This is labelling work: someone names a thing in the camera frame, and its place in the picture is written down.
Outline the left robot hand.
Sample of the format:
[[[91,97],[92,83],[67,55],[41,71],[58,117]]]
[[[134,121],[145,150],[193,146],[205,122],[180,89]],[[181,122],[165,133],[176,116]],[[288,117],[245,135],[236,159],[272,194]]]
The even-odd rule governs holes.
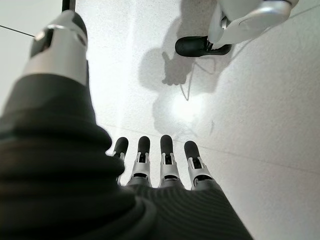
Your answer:
[[[193,141],[184,144],[191,190],[173,142],[160,140],[160,184],[150,182],[150,140],[139,139],[127,185],[128,149],[96,123],[82,18],[63,11],[32,41],[0,117],[3,240],[250,240]]]

